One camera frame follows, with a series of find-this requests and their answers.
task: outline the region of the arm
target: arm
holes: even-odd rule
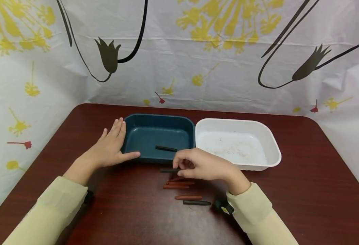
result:
[[[234,219],[254,245],[298,245],[290,230],[272,208],[272,203],[255,183],[238,171],[227,192]]]
[[[179,176],[203,180],[223,180],[233,216],[254,245],[297,245],[295,238],[272,208],[259,186],[249,182],[231,162],[200,149],[175,154],[173,168]]]
[[[55,244],[79,211],[86,193],[87,187],[57,177],[3,245]]]
[[[84,202],[87,194],[85,185],[94,171],[140,156],[139,152],[121,153],[125,132],[122,118],[115,120],[109,133],[104,129],[98,142],[43,192],[3,245],[55,244]]]

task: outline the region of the left hand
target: left hand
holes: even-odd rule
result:
[[[123,118],[116,119],[110,130],[104,129],[102,136],[88,151],[77,158],[63,175],[64,178],[86,185],[92,173],[100,167],[117,165],[140,157],[140,152],[122,154],[126,125]]]
[[[123,118],[116,119],[110,132],[104,129],[102,136],[78,160],[90,162],[96,168],[108,167],[140,157],[140,152],[123,154],[121,147],[125,139],[126,124]]]

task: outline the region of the wooden table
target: wooden table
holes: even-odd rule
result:
[[[263,172],[244,172],[270,198],[301,245],[359,245],[359,184],[311,119],[82,104],[64,121],[0,207],[0,244],[40,194],[92,146],[115,118],[133,113],[256,120],[273,132],[282,162]],[[94,176],[94,201],[85,206],[58,244],[239,245],[250,244],[232,217],[208,207],[184,206],[177,194],[224,195],[218,181],[190,190],[162,190],[169,175],[158,165],[123,164]]]

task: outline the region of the beige sleeve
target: beige sleeve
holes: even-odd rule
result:
[[[253,245],[298,245],[257,184],[242,194],[227,196],[234,218]]]
[[[87,194],[87,187],[57,177],[3,245],[53,245]]]

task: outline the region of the white backdrop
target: white backdrop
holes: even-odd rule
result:
[[[359,0],[14,2],[0,0],[0,47],[15,45],[0,49],[0,204],[86,100],[307,116],[359,181]],[[9,108],[31,125],[19,137]]]

